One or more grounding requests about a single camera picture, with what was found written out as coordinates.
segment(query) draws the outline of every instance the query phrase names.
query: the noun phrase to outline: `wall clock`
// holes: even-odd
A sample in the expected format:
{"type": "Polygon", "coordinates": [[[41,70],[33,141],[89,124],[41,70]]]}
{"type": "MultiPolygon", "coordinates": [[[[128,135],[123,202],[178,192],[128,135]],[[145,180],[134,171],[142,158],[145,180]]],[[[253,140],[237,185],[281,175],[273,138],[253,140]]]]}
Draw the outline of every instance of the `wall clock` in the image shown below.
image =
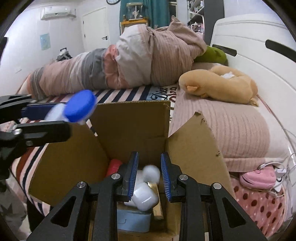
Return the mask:
{"type": "Polygon", "coordinates": [[[108,4],[115,5],[120,2],[120,0],[106,0],[108,4]]]}

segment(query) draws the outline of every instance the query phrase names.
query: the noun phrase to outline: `white door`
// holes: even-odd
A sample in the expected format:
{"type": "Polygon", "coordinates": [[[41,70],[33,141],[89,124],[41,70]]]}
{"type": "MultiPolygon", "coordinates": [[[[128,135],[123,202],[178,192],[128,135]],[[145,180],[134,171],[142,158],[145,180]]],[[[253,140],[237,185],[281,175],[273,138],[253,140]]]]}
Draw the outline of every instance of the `white door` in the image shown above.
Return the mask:
{"type": "Polygon", "coordinates": [[[110,45],[106,12],[106,8],[101,8],[82,17],[82,38],[86,52],[110,45]]]}

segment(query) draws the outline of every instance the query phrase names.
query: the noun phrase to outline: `striped bedsheet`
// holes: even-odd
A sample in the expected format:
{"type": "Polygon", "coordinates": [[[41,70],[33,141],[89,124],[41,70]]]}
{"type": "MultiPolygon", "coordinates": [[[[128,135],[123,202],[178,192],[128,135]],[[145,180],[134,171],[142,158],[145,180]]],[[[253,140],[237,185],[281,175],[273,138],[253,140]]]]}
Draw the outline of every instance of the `striped bedsheet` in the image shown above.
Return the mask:
{"type": "MultiPolygon", "coordinates": [[[[176,89],[177,85],[170,85],[165,87],[154,87],[151,85],[141,86],[133,89],[122,90],[99,90],[94,91],[97,97],[97,103],[110,103],[110,102],[123,102],[123,101],[157,101],[157,100],[169,100],[171,102],[170,120],[172,119],[174,105],[176,101],[176,89]]],[[[72,94],[61,95],[59,97],[49,97],[41,102],[67,102],[71,98],[72,94]]],[[[20,120],[21,123],[32,123],[28,118],[20,120]]],[[[29,185],[36,170],[36,167],[47,147],[47,144],[41,147],[28,148],[27,152],[20,158],[16,159],[12,166],[12,174],[17,179],[20,187],[25,193],[28,200],[30,200],[37,208],[37,210],[47,215],[50,211],[50,206],[44,202],[35,200],[29,195],[29,185]]]]}

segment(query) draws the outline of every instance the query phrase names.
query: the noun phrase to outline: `cardboard flap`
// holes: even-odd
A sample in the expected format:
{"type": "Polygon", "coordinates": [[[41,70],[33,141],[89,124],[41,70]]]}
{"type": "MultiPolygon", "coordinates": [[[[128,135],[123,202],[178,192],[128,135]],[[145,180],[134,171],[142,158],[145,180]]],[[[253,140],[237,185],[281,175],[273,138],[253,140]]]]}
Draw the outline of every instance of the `cardboard flap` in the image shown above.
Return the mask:
{"type": "Polygon", "coordinates": [[[109,160],[87,125],[71,124],[72,137],[48,144],[32,177],[29,194],[55,206],[80,181],[96,183],[109,160]]]}
{"type": "Polygon", "coordinates": [[[90,118],[110,159],[127,162],[131,151],[138,151],[140,166],[160,166],[169,119],[169,101],[99,104],[90,118]]]}
{"type": "Polygon", "coordinates": [[[206,185],[218,182],[234,196],[223,156],[201,113],[196,112],[167,139],[166,149],[184,174],[206,185]]]}

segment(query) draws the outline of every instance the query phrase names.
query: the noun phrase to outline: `rolled comforter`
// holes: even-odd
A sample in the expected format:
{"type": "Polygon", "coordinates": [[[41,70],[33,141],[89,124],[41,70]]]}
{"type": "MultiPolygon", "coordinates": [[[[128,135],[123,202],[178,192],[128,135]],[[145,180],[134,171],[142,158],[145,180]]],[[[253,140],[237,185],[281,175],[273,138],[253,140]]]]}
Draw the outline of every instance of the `rolled comforter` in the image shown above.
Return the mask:
{"type": "Polygon", "coordinates": [[[125,29],[116,45],[35,70],[19,93],[42,100],[83,89],[171,85],[191,70],[193,60],[206,48],[200,36],[176,17],[168,27],[156,30],[144,24],[133,25],[125,29]]]}

